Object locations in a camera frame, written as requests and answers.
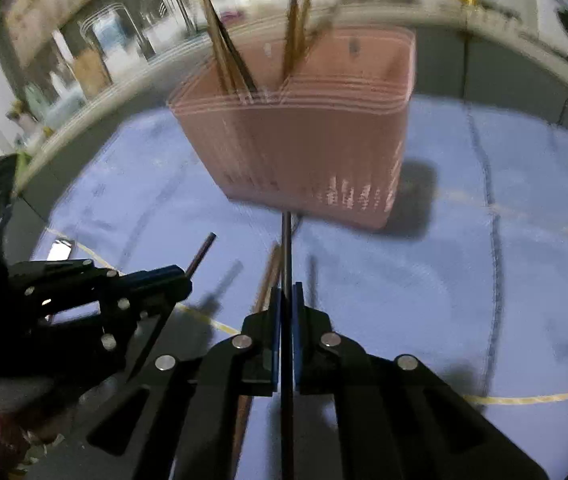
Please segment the dark wooden chopstick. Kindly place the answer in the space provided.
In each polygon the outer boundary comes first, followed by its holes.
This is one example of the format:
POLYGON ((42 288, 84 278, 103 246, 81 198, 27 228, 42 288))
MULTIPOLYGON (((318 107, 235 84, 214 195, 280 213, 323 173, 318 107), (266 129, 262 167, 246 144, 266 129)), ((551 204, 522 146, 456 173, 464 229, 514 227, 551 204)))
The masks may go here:
POLYGON ((291 332, 291 213, 282 214, 281 434, 282 478, 293 479, 293 333, 291 332))

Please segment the blue checked tablecloth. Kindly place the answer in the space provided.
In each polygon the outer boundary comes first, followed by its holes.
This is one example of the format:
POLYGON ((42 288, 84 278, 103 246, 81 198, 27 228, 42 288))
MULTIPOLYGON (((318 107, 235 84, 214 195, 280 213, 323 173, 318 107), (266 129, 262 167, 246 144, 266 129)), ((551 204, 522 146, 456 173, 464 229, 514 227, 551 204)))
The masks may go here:
MULTIPOLYGON (((122 272, 188 263, 217 234, 157 344, 201 356, 237 332, 281 232, 230 202, 169 110, 108 127, 52 204, 61 233, 122 272)), ((312 307, 369 352, 410 352, 553 479, 568 475, 568 126, 458 101, 411 103, 399 195, 383 231, 305 219, 293 276, 312 307)))

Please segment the wooden cutting board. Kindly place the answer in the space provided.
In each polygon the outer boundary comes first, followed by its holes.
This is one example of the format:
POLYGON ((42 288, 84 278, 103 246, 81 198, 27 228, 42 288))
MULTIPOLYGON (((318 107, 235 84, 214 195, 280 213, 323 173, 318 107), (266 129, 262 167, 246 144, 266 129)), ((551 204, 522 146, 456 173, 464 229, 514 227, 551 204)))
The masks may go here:
POLYGON ((81 51, 71 64, 73 75, 80 85, 86 99, 90 100, 98 96, 101 91, 112 84, 99 52, 92 48, 81 51))

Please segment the pink perforated utensil basket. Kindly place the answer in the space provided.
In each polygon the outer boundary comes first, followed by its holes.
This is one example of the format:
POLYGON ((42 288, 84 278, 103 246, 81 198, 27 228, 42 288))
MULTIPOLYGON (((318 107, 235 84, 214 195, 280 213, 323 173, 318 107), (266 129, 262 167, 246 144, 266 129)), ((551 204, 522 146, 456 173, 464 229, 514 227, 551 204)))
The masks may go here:
POLYGON ((415 82, 416 36, 403 27, 336 27, 288 78, 284 43, 243 42, 258 94, 223 90, 200 65, 169 101, 230 200, 379 230, 395 203, 415 82))

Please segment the blue-labelled detergent jug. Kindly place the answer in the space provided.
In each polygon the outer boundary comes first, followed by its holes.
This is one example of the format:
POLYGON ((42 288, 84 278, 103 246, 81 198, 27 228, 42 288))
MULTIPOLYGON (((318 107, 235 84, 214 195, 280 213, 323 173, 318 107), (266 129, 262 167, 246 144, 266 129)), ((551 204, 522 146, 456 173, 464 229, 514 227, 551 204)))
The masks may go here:
POLYGON ((95 18, 90 25, 90 32, 98 49, 105 56, 124 49, 128 44, 128 33, 118 11, 109 10, 95 18))

